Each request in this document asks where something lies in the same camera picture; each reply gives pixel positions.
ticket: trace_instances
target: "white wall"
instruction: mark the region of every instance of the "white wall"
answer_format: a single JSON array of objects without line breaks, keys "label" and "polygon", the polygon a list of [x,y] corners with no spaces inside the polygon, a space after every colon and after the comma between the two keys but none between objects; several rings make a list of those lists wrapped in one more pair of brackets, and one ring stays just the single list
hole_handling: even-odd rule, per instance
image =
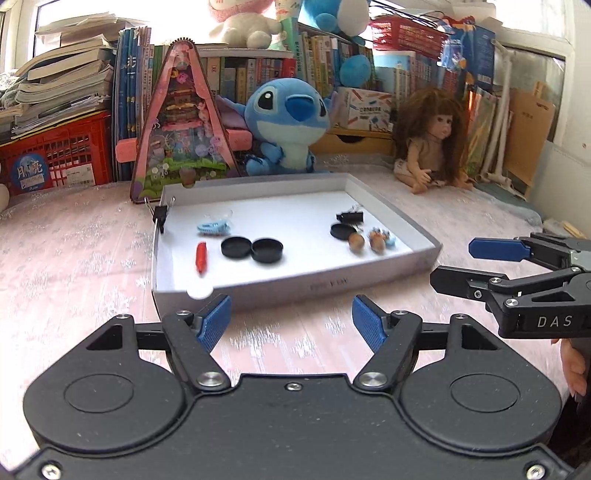
[{"label": "white wall", "polygon": [[566,1],[574,22],[574,58],[567,59],[571,84],[563,97],[564,131],[559,147],[544,150],[531,202],[591,238],[591,8],[583,0]]}]

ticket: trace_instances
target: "red basket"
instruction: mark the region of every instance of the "red basket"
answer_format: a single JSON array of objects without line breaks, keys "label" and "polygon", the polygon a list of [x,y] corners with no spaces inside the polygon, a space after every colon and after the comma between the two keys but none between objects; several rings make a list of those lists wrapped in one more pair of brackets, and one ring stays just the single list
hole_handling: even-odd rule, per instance
[{"label": "red basket", "polygon": [[447,39],[443,32],[397,15],[379,17],[370,25],[376,50],[413,50],[437,60]]},{"label": "red basket", "polygon": [[113,181],[111,115],[102,112],[0,147],[0,183],[11,195]]}]

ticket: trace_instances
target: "notebook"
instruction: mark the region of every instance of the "notebook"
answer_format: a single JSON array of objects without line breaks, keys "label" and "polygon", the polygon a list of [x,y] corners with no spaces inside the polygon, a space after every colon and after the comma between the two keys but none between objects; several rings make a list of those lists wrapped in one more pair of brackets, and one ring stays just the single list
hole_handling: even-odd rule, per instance
[{"label": "notebook", "polygon": [[56,59],[70,57],[78,53],[94,50],[96,48],[112,48],[112,45],[107,42],[103,35],[99,35],[97,37],[91,38],[90,40],[74,43],[72,45],[68,45],[67,47],[55,48],[54,50],[46,51],[45,53],[33,57],[21,68],[19,68],[14,75],[16,77],[22,77],[33,67],[41,67],[54,62]]},{"label": "notebook", "polygon": [[60,72],[67,72],[76,67],[80,67],[87,63],[96,60],[111,61],[114,60],[113,50],[111,48],[97,48],[95,50],[86,51],[78,55],[68,57],[66,59],[50,63],[44,67],[29,70],[27,80],[38,80],[43,77],[49,77],[49,75],[55,75]]}]

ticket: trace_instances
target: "doll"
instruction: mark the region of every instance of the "doll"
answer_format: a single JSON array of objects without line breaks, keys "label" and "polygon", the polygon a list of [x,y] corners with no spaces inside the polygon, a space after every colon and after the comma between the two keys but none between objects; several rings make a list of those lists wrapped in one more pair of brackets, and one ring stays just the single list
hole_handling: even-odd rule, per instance
[{"label": "doll", "polygon": [[395,141],[394,174],[413,193],[444,185],[472,188],[460,172],[465,112],[450,93],[428,88],[411,95],[398,111]]}]

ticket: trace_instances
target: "acorn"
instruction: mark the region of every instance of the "acorn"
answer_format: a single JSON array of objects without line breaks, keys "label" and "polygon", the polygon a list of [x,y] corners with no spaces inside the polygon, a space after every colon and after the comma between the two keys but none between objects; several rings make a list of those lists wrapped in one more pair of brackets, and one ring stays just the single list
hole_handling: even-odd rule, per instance
[{"label": "acorn", "polygon": [[352,252],[358,254],[363,250],[365,246],[365,238],[358,233],[352,233],[349,235],[349,248]]},{"label": "acorn", "polygon": [[384,237],[381,235],[371,235],[369,239],[369,246],[371,247],[371,250],[377,254],[383,254],[386,250],[386,242],[384,242]]}]

